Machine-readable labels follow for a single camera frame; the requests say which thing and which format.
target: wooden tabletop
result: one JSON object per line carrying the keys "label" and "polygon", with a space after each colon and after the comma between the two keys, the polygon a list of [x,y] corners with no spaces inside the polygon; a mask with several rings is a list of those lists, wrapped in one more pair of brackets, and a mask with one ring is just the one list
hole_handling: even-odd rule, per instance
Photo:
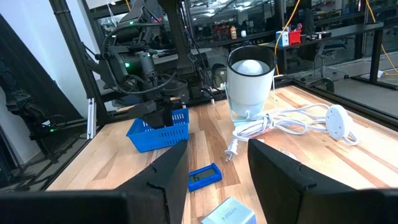
{"label": "wooden tabletop", "polygon": [[[272,109],[270,94],[266,110]],[[276,89],[277,108],[300,108],[329,102],[294,86]],[[324,114],[321,108],[309,110]],[[190,170],[215,162],[223,173],[220,182],[187,192],[183,223],[200,223],[228,197],[254,210],[257,223],[265,217],[253,186],[247,159],[247,143],[239,142],[239,155],[225,163],[224,150],[234,126],[227,101],[189,108]],[[335,141],[327,133],[309,131],[302,136],[274,129],[259,136],[265,143],[283,147],[305,165],[356,189],[398,187],[398,133],[349,113],[360,139],[357,146]],[[113,189],[136,175],[167,149],[139,153],[126,137],[132,120],[106,125],[48,190]]]}

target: glass window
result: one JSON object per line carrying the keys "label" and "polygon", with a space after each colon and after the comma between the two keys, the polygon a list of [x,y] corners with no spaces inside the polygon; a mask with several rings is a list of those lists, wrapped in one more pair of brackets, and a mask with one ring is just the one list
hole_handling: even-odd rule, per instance
{"label": "glass window", "polygon": [[[365,45],[365,56],[371,57],[372,49],[373,49],[373,33],[370,33],[366,36],[366,45]],[[398,51],[398,28],[391,27],[383,30],[383,46],[386,52],[395,52]]]}
{"label": "glass window", "polygon": [[[287,21],[294,10],[297,0],[287,0],[285,3],[285,21]],[[358,18],[361,13],[358,11],[358,0],[312,0],[311,6],[305,3],[305,1],[300,3],[298,12],[296,12],[290,23],[292,29],[295,29],[301,23],[303,25],[302,34],[328,31],[360,22]],[[358,17],[342,17],[346,14],[355,13],[358,14]],[[308,28],[308,24],[311,24],[311,21],[306,18],[311,17],[311,15],[306,16],[306,14],[312,14],[315,28]],[[287,73],[301,71],[320,73],[319,69],[322,66],[336,65],[354,60],[355,36],[322,42],[322,44],[324,47],[321,52],[321,44],[287,50]]]}
{"label": "glass window", "polygon": [[218,0],[191,3],[190,13],[197,42],[205,44],[274,30],[273,2],[266,0]]}
{"label": "glass window", "polygon": [[108,33],[112,32],[116,25],[119,24],[119,21],[126,15],[127,13],[119,14],[116,16],[109,16],[101,19],[97,19],[97,23],[99,27],[101,28],[101,31],[103,32],[104,36],[106,36]]}
{"label": "glass window", "polygon": [[[396,0],[393,1],[371,1],[370,5],[373,15],[378,22],[384,22],[386,19],[396,17],[398,5]],[[368,22],[373,22],[371,14],[368,15]]]}

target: glass panel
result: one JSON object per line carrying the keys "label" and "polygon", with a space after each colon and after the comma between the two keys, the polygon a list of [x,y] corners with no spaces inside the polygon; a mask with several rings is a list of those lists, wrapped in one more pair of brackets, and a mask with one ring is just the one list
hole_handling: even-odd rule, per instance
{"label": "glass panel", "polygon": [[115,29],[115,25],[119,24],[119,21],[126,15],[127,13],[119,14],[114,16],[113,18],[111,16],[97,19],[98,25],[101,27],[101,30],[106,36],[108,33],[112,32]]}
{"label": "glass panel", "polygon": [[[287,21],[294,10],[297,1],[287,1],[285,21]],[[331,29],[337,29],[340,27],[350,26],[357,23],[356,17],[349,19],[330,19],[339,18],[343,14],[358,13],[358,0],[342,0],[342,1],[315,1],[311,2],[312,16],[315,24],[313,32],[328,31]],[[299,24],[303,24],[303,30],[307,30],[306,24],[310,24],[310,21],[306,21],[305,18],[306,5],[300,3],[298,12],[296,12],[292,22],[290,23],[291,28],[295,29]],[[322,74],[326,76],[330,73],[333,78],[343,78],[342,75],[336,76],[335,71],[330,70],[327,66],[336,65],[343,62],[354,60],[354,49],[355,49],[355,36],[349,36],[338,40],[331,40],[328,42],[322,42],[315,45],[301,46],[287,50],[287,73],[305,72],[300,74],[298,77],[308,75],[311,73],[315,77],[321,77]]]}
{"label": "glass panel", "polygon": [[273,2],[266,0],[193,1],[190,13],[194,33],[199,44],[232,39],[274,30]]}

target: blue plastic basket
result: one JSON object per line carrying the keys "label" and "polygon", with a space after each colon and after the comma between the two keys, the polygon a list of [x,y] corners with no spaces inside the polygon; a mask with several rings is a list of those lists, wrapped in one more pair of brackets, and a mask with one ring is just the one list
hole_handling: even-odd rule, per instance
{"label": "blue plastic basket", "polygon": [[139,152],[147,152],[154,149],[169,147],[179,141],[188,140],[188,109],[173,111],[173,126],[152,129],[142,119],[136,119],[126,136],[130,138]]}

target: white cable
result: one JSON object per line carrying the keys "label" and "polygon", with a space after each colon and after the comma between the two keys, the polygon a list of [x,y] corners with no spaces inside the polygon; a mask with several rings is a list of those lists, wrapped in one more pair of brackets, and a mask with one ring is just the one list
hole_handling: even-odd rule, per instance
{"label": "white cable", "polygon": [[116,19],[114,18],[113,12],[112,12],[112,10],[111,10],[111,8],[109,6],[109,2],[108,2],[108,0],[105,0],[105,1],[106,1],[106,6],[108,7],[108,10],[109,10],[109,14],[111,15],[112,23],[116,27],[117,26]]}
{"label": "white cable", "polygon": [[[236,127],[235,130],[232,132],[233,140],[231,141],[231,144],[228,146],[228,149],[225,150],[225,153],[227,153],[225,161],[228,162],[233,158],[234,155],[235,156],[238,155],[238,153],[236,152],[238,148],[238,141],[247,142],[250,138],[253,138],[267,131],[270,131],[273,128],[281,129],[282,131],[285,131],[286,133],[289,134],[305,134],[309,129],[314,131],[327,131],[326,128],[314,126],[314,124],[326,124],[325,116],[319,116],[305,112],[305,110],[316,106],[320,106],[326,109],[329,108],[328,105],[317,103],[314,105],[304,106],[303,108],[299,109],[283,110],[276,113],[263,112],[250,117],[248,121],[251,122]],[[315,120],[306,123],[304,121],[293,119],[286,116],[286,114],[288,113],[300,113],[305,116],[308,116],[309,118],[315,118]],[[288,128],[289,126],[299,126],[302,128],[302,131],[293,131]],[[353,141],[351,141],[346,137],[343,137],[343,140],[347,144],[355,145],[359,142],[356,136],[352,132],[349,132],[349,135],[351,135]]]}

